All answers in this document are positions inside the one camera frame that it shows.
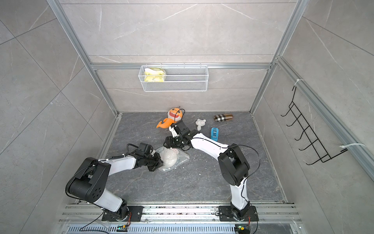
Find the white plate teal rim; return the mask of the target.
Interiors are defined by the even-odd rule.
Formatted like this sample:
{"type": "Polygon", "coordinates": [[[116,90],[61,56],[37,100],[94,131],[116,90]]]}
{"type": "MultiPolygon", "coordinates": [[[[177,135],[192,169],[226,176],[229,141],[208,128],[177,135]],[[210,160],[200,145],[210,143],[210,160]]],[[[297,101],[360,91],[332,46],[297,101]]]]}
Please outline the white plate teal rim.
{"type": "Polygon", "coordinates": [[[161,160],[163,161],[163,166],[161,170],[169,170],[172,166],[177,163],[178,160],[178,150],[176,149],[165,149],[160,152],[161,160]]]}

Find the clear bubble wrap sheet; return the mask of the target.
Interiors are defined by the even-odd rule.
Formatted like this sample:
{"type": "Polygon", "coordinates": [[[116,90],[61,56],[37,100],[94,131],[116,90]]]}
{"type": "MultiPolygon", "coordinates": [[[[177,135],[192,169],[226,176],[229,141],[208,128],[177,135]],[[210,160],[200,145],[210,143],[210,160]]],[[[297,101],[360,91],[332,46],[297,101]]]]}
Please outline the clear bubble wrap sheet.
{"type": "Polygon", "coordinates": [[[159,147],[155,150],[161,157],[163,165],[157,170],[167,172],[190,161],[190,156],[180,149],[159,147]]]}

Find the blue tape dispenser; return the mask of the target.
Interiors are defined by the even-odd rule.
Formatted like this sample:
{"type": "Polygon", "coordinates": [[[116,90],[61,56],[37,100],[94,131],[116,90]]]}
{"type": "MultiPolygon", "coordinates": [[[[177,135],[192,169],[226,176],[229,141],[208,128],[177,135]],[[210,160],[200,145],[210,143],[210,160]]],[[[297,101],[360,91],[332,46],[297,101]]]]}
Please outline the blue tape dispenser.
{"type": "Polygon", "coordinates": [[[213,127],[211,129],[211,134],[210,134],[210,138],[214,141],[218,141],[218,137],[219,137],[219,129],[216,128],[216,127],[213,127]]]}

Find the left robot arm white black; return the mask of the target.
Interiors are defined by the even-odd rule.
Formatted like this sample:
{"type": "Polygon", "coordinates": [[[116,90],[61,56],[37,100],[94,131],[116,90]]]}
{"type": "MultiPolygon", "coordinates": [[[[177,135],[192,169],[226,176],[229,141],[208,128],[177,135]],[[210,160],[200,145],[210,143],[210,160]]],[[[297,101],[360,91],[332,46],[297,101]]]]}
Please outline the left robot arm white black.
{"type": "Polygon", "coordinates": [[[104,160],[88,157],[66,184],[65,193],[102,208],[113,219],[125,220],[130,213],[127,201],[106,189],[107,180],[110,175],[142,166],[153,172],[163,166],[163,161],[157,152],[122,154],[104,160]]]}

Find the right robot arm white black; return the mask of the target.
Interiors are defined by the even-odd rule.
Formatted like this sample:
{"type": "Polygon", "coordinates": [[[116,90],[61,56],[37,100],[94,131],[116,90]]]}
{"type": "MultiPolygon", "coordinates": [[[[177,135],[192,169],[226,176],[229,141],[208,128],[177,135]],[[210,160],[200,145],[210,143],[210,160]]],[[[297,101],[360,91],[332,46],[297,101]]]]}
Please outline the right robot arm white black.
{"type": "Polygon", "coordinates": [[[237,220],[243,220],[247,216],[251,207],[247,195],[250,165],[239,145],[222,144],[206,137],[203,133],[193,131],[185,135],[168,136],[163,146],[168,149],[189,147],[216,159],[223,178],[230,185],[232,216],[237,220]]]}

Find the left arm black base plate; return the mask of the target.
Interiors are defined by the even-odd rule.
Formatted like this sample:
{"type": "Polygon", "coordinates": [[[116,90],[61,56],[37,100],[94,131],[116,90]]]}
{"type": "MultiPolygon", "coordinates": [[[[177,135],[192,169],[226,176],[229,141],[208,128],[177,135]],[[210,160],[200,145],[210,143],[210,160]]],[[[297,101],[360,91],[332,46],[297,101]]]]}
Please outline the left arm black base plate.
{"type": "Polygon", "coordinates": [[[130,222],[139,222],[143,214],[143,209],[143,206],[124,206],[121,207],[117,212],[112,212],[105,209],[101,220],[122,222],[128,221],[130,218],[130,222]]]}

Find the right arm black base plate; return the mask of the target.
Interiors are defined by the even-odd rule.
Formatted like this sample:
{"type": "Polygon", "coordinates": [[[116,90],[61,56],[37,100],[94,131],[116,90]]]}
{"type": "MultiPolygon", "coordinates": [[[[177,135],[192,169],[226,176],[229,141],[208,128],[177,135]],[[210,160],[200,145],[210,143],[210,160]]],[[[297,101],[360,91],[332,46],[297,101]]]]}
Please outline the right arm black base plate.
{"type": "Polygon", "coordinates": [[[256,207],[247,205],[244,209],[238,210],[234,206],[219,206],[218,211],[214,213],[220,221],[259,221],[256,207]]]}

